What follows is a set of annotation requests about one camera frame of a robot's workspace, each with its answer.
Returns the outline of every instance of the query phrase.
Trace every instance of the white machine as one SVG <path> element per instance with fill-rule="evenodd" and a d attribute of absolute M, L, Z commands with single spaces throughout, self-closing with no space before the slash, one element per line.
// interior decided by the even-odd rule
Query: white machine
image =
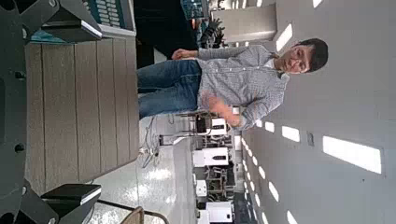
<path fill-rule="evenodd" d="M 199 210 L 198 224 L 210 224 L 209 211 Z"/>
<path fill-rule="evenodd" d="M 207 196 L 207 188 L 205 180 L 197 180 L 197 185 L 195 187 L 195 193 L 198 197 L 206 197 Z"/>
<path fill-rule="evenodd" d="M 207 203 L 206 210 L 209 212 L 210 222 L 233 222 L 233 205 L 231 202 Z"/>
<path fill-rule="evenodd" d="M 209 147 L 192 152 L 194 167 L 228 165 L 228 159 L 227 147 Z"/>
<path fill-rule="evenodd" d="M 198 133 L 197 135 L 225 135 L 227 134 L 227 123 L 225 119 L 212 119 L 212 127 L 207 127 L 205 133 Z M 191 129 L 195 129 L 195 121 L 190 123 Z"/>

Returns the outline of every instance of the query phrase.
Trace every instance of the blue jeans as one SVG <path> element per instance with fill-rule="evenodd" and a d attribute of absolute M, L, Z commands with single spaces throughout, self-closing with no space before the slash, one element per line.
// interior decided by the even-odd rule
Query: blue jeans
<path fill-rule="evenodd" d="M 195 60 L 166 61 L 137 70 L 139 118 L 197 109 L 202 70 Z"/>

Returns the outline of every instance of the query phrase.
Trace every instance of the young man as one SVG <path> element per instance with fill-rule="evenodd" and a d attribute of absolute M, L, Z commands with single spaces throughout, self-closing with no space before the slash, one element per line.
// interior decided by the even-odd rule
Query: young man
<path fill-rule="evenodd" d="M 290 77 L 319 70 L 328 61 L 320 39 L 302 41 L 281 57 L 263 46 L 175 51 L 173 61 L 137 71 L 139 116 L 209 110 L 237 130 L 254 126 L 283 103 Z M 229 105 L 245 106 L 234 115 Z"/>

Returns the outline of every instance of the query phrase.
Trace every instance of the fluorescent light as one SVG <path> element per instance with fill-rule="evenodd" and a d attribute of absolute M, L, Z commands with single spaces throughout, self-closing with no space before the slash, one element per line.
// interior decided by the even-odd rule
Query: fluorescent light
<path fill-rule="evenodd" d="M 300 142 L 300 131 L 287 126 L 282 126 L 282 135 L 294 142 Z"/>
<path fill-rule="evenodd" d="M 296 221 L 296 219 L 294 218 L 294 216 L 291 214 L 290 211 L 288 211 L 287 217 L 289 224 L 298 224 L 298 222 Z"/>
<path fill-rule="evenodd" d="M 264 172 L 264 170 L 262 169 L 262 167 L 260 167 L 260 166 L 259 166 L 259 173 L 260 173 L 260 175 L 262 176 L 262 179 L 265 179 L 265 172 Z"/>
<path fill-rule="evenodd" d="M 282 32 L 279 38 L 276 41 L 276 50 L 280 51 L 285 47 L 286 43 L 293 36 L 293 28 L 291 27 L 291 23 L 286 27 L 286 29 Z"/>
<path fill-rule="evenodd" d="M 255 157 L 255 156 L 253 157 L 253 159 L 252 159 L 252 160 L 253 160 L 253 164 L 257 166 L 257 159 L 256 159 L 256 157 Z"/>
<path fill-rule="evenodd" d="M 262 121 L 260 119 L 256 120 L 256 126 L 262 128 Z"/>
<path fill-rule="evenodd" d="M 275 132 L 275 124 L 272 122 L 265 122 L 265 130 L 268 132 L 274 133 Z"/>
<path fill-rule="evenodd" d="M 262 212 L 262 222 L 264 224 L 268 224 L 268 219 L 267 219 L 267 216 L 264 214 L 264 212 Z"/>
<path fill-rule="evenodd" d="M 382 173 L 381 151 L 377 148 L 323 136 L 323 151 L 368 171 Z"/>
<path fill-rule="evenodd" d="M 258 194 L 256 194 L 256 195 L 254 196 L 254 198 L 256 199 L 256 204 L 257 204 L 257 206 L 259 206 L 259 207 L 260 207 L 261 203 L 260 203 L 260 198 L 259 198 L 259 195 L 258 195 Z"/>
<path fill-rule="evenodd" d="M 255 190 L 256 188 L 254 187 L 254 183 L 253 183 L 253 181 L 250 181 L 250 187 L 251 187 L 251 190 Z"/>
<path fill-rule="evenodd" d="M 313 0 L 314 7 L 317 7 L 323 0 Z"/>
<path fill-rule="evenodd" d="M 274 196 L 275 201 L 277 201 L 279 203 L 279 193 L 277 192 L 274 184 L 271 181 L 268 184 L 268 188 L 270 189 L 271 194 Z"/>

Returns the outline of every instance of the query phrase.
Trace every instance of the floor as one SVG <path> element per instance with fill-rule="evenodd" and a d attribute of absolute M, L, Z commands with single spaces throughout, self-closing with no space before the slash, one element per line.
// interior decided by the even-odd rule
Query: floor
<path fill-rule="evenodd" d="M 140 121 L 140 140 L 144 143 L 151 118 Z M 182 119 L 159 116 L 153 121 L 153 135 L 176 133 L 184 129 Z M 162 147 L 157 160 L 142 168 L 141 156 L 126 166 L 94 181 L 102 185 L 101 199 L 145 210 L 159 212 L 170 223 L 195 223 L 195 201 L 192 181 L 191 140 L 184 139 L 172 147 Z M 89 223 L 120 223 L 128 212 L 97 204 Z M 145 216 L 145 223 L 162 223 Z"/>

